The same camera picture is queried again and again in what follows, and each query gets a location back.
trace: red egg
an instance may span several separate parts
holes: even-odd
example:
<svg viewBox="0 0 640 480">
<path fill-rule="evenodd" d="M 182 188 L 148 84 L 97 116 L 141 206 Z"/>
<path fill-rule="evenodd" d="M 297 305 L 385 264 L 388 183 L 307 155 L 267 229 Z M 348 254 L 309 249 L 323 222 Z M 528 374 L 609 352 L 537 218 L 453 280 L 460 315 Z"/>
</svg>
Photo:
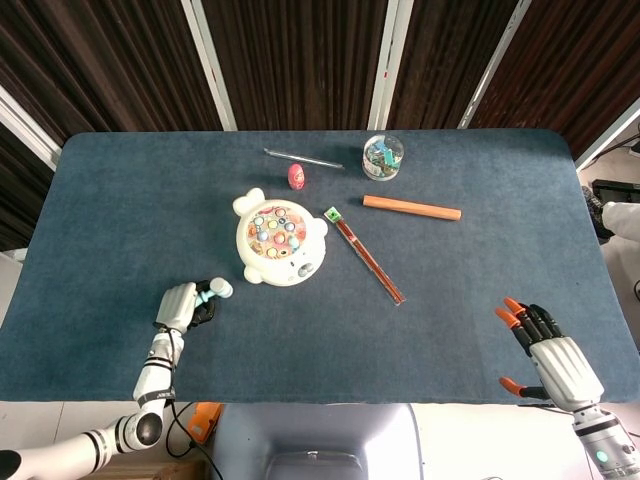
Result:
<svg viewBox="0 0 640 480">
<path fill-rule="evenodd" d="M 289 167 L 289 174 L 287 175 L 289 180 L 289 186 L 294 190 L 301 190 L 304 187 L 304 172 L 302 166 L 299 163 L 294 163 Z"/>
</svg>

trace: white toy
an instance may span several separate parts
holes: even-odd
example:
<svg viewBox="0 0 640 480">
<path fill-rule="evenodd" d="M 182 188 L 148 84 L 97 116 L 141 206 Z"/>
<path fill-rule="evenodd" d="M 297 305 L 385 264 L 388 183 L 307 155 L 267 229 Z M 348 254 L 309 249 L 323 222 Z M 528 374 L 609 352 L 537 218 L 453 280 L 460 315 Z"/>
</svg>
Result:
<svg viewBox="0 0 640 480">
<path fill-rule="evenodd" d="M 327 224 L 287 200 L 265 200 L 252 188 L 233 202 L 240 217 L 236 245 L 245 264 L 244 278 L 277 287 L 296 285 L 324 260 Z"/>
</svg>

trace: white robotic arm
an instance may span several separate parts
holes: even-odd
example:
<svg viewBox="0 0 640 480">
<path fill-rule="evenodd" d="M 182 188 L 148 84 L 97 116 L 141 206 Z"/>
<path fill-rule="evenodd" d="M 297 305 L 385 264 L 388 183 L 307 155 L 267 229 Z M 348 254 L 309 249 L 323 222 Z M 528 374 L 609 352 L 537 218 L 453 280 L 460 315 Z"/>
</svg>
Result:
<svg viewBox="0 0 640 480">
<path fill-rule="evenodd" d="M 155 445 L 162 436 L 164 407 L 175 398 L 172 373 L 184 348 L 182 335 L 213 317 L 213 297 L 232 293 L 222 278 L 167 290 L 154 322 L 159 332 L 133 392 L 140 410 L 50 447 L 0 451 L 0 480 L 74 480 L 104 467 L 113 455 Z"/>
<path fill-rule="evenodd" d="M 500 378 L 502 386 L 520 397 L 550 399 L 573 414 L 573 430 L 603 478 L 640 480 L 638 449 L 618 418 L 598 405 L 604 387 L 580 347 L 543 308 L 511 298 L 505 304 L 511 312 L 497 308 L 496 314 L 531 358 L 542 387 L 524 387 L 508 377 Z"/>
</svg>

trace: toy ear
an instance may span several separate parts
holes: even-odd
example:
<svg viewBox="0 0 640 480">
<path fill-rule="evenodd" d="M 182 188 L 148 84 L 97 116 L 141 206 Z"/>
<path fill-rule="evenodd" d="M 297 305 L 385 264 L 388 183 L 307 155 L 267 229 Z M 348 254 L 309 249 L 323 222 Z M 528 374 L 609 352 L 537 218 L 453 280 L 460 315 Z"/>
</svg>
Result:
<svg viewBox="0 0 640 480">
<path fill-rule="evenodd" d="M 323 219 L 314 218 L 313 224 L 318 234 L 322 235 L 323 237 L 325 237 L 329 232 L 329 227 L 327 227 L 327 222 L 325 222 Z"/>
<path fill-rule="evenodd" d="M 264 202 L 264 192 L 259 188 L 252 188 L 244 197 L 236 198 L 233 201 L 233 211 L 241 217 L 262 202 Z"/>
<path fill-rule="evenodd" d="M 244 278 L 249 283 L 262 283 L 262 275 L 260 275 L 260 272 L 253 267 L 244 267 Z"/>
</svg>

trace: table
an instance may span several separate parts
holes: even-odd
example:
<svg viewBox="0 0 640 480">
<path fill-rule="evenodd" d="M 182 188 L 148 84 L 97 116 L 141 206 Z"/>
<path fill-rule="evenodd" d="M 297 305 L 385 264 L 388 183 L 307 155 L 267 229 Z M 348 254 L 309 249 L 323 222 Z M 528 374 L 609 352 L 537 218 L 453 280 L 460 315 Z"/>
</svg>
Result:
<svg viewBox="0 0 640 480">
<path fill-rule="evenodd" d="M 369 180 L 373 132 L 92 133 L 65 145 L 0 329 L 0 399 L 124 400 L 164 291 L 223 276 L 235 294 L 185 335 L 179 400 L 513 403 L 536 384 L 493 314 L 547 307 L 583 348 L 605 400 L 637 399 L 640 363 L 569 151 L 543 130 L 397 131 L 406 155 Z M 345 164 L 289 163 L 263 147 Z M 260 186 L 314 215 L 334 205 L 407 301 L 396 307 L 330 226 L 324 264 L 291 288 L 251 285 L 234 198 Z M 446 222 L 361 206 L 363 194 L 461 208 Z"/>
</svg>

